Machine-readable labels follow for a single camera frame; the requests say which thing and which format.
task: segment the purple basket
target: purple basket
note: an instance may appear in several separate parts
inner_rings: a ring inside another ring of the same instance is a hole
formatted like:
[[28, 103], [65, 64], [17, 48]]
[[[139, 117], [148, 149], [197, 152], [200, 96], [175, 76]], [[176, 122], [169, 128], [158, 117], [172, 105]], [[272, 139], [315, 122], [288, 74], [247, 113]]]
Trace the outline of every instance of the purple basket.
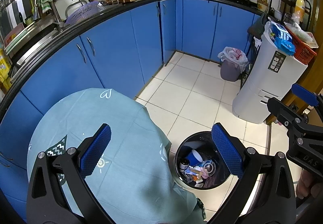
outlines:
[[94, 1], [82, 6], [68, 17], [66, 24], [75, 25], [76, 23], [81, 22], [82, 20], [85, 20], [88, 17], [100, 12], [101, 10], [98, 7], [99, 3], [100, 2]]

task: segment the trash can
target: trash can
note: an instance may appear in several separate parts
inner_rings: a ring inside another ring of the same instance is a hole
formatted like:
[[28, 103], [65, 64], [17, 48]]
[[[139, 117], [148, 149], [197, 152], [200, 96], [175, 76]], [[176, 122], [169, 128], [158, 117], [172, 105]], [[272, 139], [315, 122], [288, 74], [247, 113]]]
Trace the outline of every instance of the trash can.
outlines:
[[[204, 162], [211, 160], [215, 166], [214, 171], [199, 183], [196, 181], [188, 182], [187, 174], [180, 169], [180, 161], [190, 155], [192, 150], [196, 150]], [[216, 148], [210, 131], [195, 133], [184, 140], [176, 152], [170, 169], [176, 183], [186, 189], [210, 190], [220, 186], [230, 176], [230, 171]]]

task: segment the light blue tablecloth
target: light blue tablecloth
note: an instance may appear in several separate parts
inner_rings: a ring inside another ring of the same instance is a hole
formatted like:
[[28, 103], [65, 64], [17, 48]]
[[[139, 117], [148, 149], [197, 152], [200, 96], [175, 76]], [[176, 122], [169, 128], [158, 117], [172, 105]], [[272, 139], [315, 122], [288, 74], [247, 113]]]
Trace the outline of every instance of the light blue tablecloth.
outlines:
[[[111, 89], [76, 92], [44, 115], [30, 141], [28, 178], [39, 152], [58, 155], [78, 147], [103, 123], [111, 127], [111, 142], [85, 180], [113, 220], [117, 224], [203, 223], [195, 195], [172, 178], [165, 134], [143, 105]], [[67, 183], [62, 187], [72, 211], [81, 215]]]

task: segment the red basket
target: red basket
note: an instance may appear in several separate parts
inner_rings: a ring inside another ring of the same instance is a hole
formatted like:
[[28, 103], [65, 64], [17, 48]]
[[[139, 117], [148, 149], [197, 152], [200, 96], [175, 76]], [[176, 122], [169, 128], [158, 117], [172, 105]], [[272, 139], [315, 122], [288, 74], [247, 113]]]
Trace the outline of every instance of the red basket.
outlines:
[[295, 45], [294, 57], [298, 61], [307, 65], [312, 60], [313, 57], [317, 56], [317, 54], [303, 41], [301, 41], [292, 31], [290, 31], [287, 27], [285, 28], [293, 38], [293, 44]]

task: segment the blue gripper pad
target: blue gripper pad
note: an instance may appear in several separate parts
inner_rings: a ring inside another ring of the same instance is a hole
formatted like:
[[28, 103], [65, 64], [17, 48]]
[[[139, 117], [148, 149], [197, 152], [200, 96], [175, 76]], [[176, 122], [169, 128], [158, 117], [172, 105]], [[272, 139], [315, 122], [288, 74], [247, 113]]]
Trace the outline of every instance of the blue gripper pad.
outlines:
[[83, 179], [93, 173], [96, 164], [104, 153], [104, 150], [107, 148], [111, 140], [110, 126], [105, 125], [100, 127], [93, 138], [94, 140], [80, 160], [80, 174]]
[[230, 173], [241, 178], [243, 175], [243, 160], [229, 140], [227, 134], [218, 124], [213, 125], [211, 134], [212, 140], [219, 150]]
[[310, 106], [318, 106], [319, 104], [316, 95], [314, 95], [312, 92], [309, 92], [299, 84], [292, 85], [292, 93]]

